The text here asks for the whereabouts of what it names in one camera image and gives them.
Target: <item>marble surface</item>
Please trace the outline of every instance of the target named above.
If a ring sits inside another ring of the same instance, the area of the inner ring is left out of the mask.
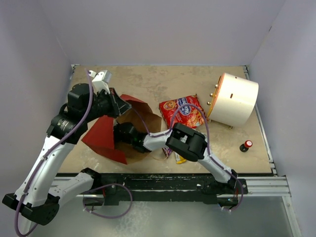
[[[84,69],[96,72],[107,69],[113,75],[109,86],[114,87],[119,95],[129,94],[149,104],[153,112],[161,116],[159,102],[197,94],[199,101],[208,111],[207,101],[213,92],[219,76],[226,72],[245,78],[242,67],[212,66],[77,66],[72,85],[86,82]],[[270,165],[262,139],[258,119],[252,112],[247,123],[241,127],[229,129],[216,121],[208,123],[211,148],[223,163],[238,173],[270,173]],[[161,130],[166,130],[163,122]],[[205,131],[205,126],[198,130]],[[245,140],[251,140],[253,147],[242,153],[239,146]],[[197,162],[176,164],[172,154],[164,159],[162,151],[149,153],[143,160],[125,165],[109,160],[94,153],[83,142],[75,146],[67,156],[59,172],[79,172],[90,167],[97,172],[121,173],[206,173],[207,170]]]

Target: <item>chip bag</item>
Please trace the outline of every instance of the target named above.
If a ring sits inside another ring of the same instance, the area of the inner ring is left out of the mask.
[[[164,101],[159,104],[159,109],[162,113],[168,128],[171,126],[171,119],[177,108],[183,104],[194,104],[204,113],[203,108],[199,104],[197,95],[189,95],[176,100]],[[173,124],[176,122],[182,123],[190,128],[196,128],[204,124],[204,119],[201,113],[192,106],[184,106],[180,109],[174,118]]]

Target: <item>white round container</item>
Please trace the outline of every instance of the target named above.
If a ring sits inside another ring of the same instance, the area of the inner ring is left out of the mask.
[[[256,82],[224,73],[213,95],[209,118],[230,126],[241,126],[248,120],[257,100]]]

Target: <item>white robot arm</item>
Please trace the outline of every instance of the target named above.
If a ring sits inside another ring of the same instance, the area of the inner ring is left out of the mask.
[[[45,143],[30,174],[15,193],[6,194],[2,200],[11,209],[18,209],[24,217],[41,225],[48,224],[55,217],[59,208],[76,195],[102,185],[100,174],[86,168],[67,183],[51,188],[64,159],[74,148],[81,135],[87,131],[87,123],[103,115],[117,118],[131,109],[130,104],[120,99],[113,88],[108,87],[110,72],[106,70],[99,73],[89,71],[89,75],[94,77],[92,83],[98,91],[93,94],[92,107],[85,122],[64,143],[57,146],[49,156],[44,157],[47,150],[68,134],[86,111],[89,86],[82,83],[72,88],[68,93],[68,102],[52,119]],[[118,123],[114,127],[114,137],[116,141],[127,142],[141,152],[170,147],[185,159],[202,164],[220,183],[229,183],[232,173],[237,176],[233,170],[212,154],[211,150],[209,154],[203,134],[180,123],[176,123],[172,131],[154,134],[139,133],[132,124]],[[24,193],[25,186],[30,180],[32,180],[30,188],[27,193]]]

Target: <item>small red bottle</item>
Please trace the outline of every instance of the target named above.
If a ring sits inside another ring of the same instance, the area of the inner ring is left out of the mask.
[[[240,149],[242,152],[246,152],[246,151],[249,150],[250,147],[252,147],[252,141],[247,140],[247,141],[245,141],[245,143],[241,144],[241,146],[239,147],[239,149]]]

